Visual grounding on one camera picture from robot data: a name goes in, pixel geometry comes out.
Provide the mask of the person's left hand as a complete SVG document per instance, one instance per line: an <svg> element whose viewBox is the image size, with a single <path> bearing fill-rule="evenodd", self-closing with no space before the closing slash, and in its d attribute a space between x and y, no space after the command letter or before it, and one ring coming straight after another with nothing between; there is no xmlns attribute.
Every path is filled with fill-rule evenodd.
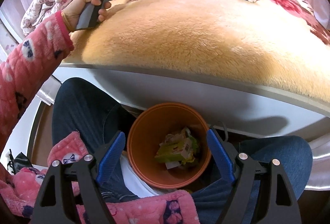
<svg viewBox="0 0 330 224"><path fill-rule="evenodd" d="M86 4L100 6L100 0L73 0L67 7L61 11L61 17L69 32L74 32L79 20L79 17Z"/></svg>

